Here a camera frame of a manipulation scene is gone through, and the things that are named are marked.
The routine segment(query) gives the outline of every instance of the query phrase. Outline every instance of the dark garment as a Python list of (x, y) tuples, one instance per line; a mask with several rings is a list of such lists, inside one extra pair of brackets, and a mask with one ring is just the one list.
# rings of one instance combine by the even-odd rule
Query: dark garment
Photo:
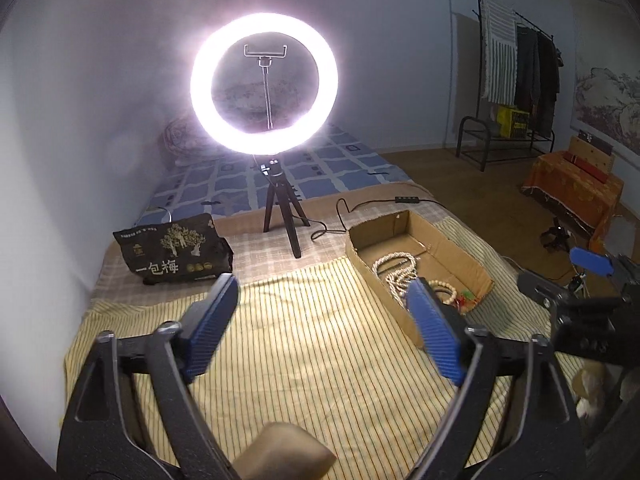
[(540, 99), (540, 61), (538, 34), (528, 27), (518, 27), (518, 75), (515, 105), (532, 113)]
[(540, 56), (540, 101), (534, 129), (542, 136), (550, 137), (556, 113), (556, 100), (560, 91), (558, 52), (551, 38), (540, 32), (538, 33), (538, 55)]

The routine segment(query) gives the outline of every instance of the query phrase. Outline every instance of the glowing ring light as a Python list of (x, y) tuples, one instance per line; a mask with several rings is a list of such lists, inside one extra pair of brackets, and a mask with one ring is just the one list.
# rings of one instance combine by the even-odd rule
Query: glowing ring light
[[(279, 32), (298, 40), (318, 67), (318, 94), (309, 111), (294, 124), (279, 130), (247, 134), (228, 124), (216, 110), (211, 82), (230, 46), (262, 32)], [(294, 148), (309, 139), (326, 121), (338, 92), (338, 67), (329, 45), (318, 32), (296, 18), (282, 14), (250, 14), (214, 32), (200, 49), (191, 73), (191, 103), (200, 123), (217, 142), (253, 155), (271, 155)]]

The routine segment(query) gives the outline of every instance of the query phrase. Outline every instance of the tree illustration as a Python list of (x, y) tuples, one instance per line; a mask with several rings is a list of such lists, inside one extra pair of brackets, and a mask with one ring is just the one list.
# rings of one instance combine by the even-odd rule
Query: tree illustration
[(173, 256), (178, 255), (178, 249), (193, 246), (191, 254), (200, 256), (200, 245), (205, 241), (205, 237), (197, 231), (181, 227), (179, 224), (172, 224), (166, 234), (160, 240), (160, 244), (165, 249), (169, 249)]

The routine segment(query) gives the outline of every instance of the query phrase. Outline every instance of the white beads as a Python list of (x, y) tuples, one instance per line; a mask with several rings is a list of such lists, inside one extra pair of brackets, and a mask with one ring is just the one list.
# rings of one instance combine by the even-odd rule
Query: white beads
[[(385, 256), (382, 256), (382, 258), (379, 258), (375, 261), (375, 263), (371, 267), (371, 270), (373, 270), (373, 272), (378, 275), (378, 269), (380, 268), (380, 265), (390, 260), (395, 260), (396, 258), (404, 258), (407, 261), (402, 264), (399, 269), (392, 270), (390, 273), (388, 273), (385, 281), (387, 282), (389, 291), (391, 292), (391, 295), (394, 297), (394, 299), (398, 303), (404, 305), (404, 296), (406, 294), (407, 288), (409, 287), (409, 282), (418, 278), (417, 262), (415, 257), (410, 253), (386, 254)], [(439, 280), (429, 280), (428, 283), (429, 286), (437, 292), (446, 292), (447, 294), (450, 294), (450, 297), (442, 303), (450, 305), (453, 304), (454, 301), (456, 301), (456, 289), (449, 285), (449, 283), (441, 282)]]

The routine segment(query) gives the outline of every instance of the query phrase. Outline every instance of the orange tablecloth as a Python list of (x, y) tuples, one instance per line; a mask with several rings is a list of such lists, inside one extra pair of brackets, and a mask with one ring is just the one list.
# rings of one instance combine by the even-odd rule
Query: orange tablecloth
[(585, 230), (592, 233), (589, 249), (604, 254), (604, 237), (625, 183), (612, 174), (603, 184), (564, 160), (562, 154), (555, 152), (539, 156), (522, 190), (540, 190), (564, 206)]

